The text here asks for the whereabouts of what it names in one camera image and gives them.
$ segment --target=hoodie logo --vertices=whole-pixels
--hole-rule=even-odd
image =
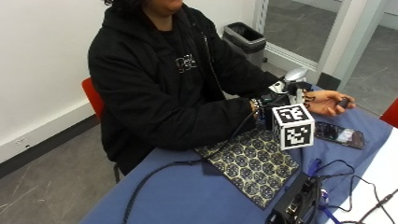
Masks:
[[[176,63],[176,68],[178,68],[179,73],[183,73],[184,71],[190,70],[191,68],[198,67],[195,59],[191,56],[191,54],[184,55],[182,58],[176,58],[175,63]]]

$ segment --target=black patterned cloth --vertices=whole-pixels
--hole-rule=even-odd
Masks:
[[[198,147],[195,151],[206,158],[224,143]],[[266,208],[298,168],[291,156],[279,150],[272,133],[260,125],[231,139],[207,161],[260,209]]]

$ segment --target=wristband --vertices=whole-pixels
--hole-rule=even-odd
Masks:
[[[252,105],[254,105],[254,108],[255,108],[255,114],[258,116],[258,119],[264,119],[266,118],[266,115],[264,115],[264,105],[263,102],[262,102],[262,99],[260,98],[252,98],[250,99]]]

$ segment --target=apriltag cube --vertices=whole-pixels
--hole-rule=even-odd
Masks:
[[[307,147],[312,145],[314,119],[302,104],[283,105],[272,108],[274,137],[280,149]]]

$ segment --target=blue tablecloth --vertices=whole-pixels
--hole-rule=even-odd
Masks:
[[[364,149],[357,150],[314,139],[311,147],[290,150],[294,159],[300,164],[300,170],[307,172],[314,159],[320,159],[323,164],[340,159],[355,168],[357,175],[363,174],[377,149],[388,138],[391,127],[359,109],[352,109],[335,118],[318,116],[314,118],[360,130],[364,134],[365,146]],[[152,150],[134,171],[103,196],[81,223],[122,223],[123,209],[130,194],[147,173],[167,162],[198,158],[191,151]],[[332,175],[347,171],[347,167],[342,163],[336,163],[320,174]],[[340,204],[348,196],[349,178],[343,176],[326,180],[324,188],[331,196],[331,204]],[[263,224],[282,193],[283,190],[275,196],[268,207],[260,210],[223,176],[203,175],[199,165],[174,166],[159,171],[146,182],[137,197],[127,223]],[[326,216],[322,213],[318,213],[315,222],[326,222]]]

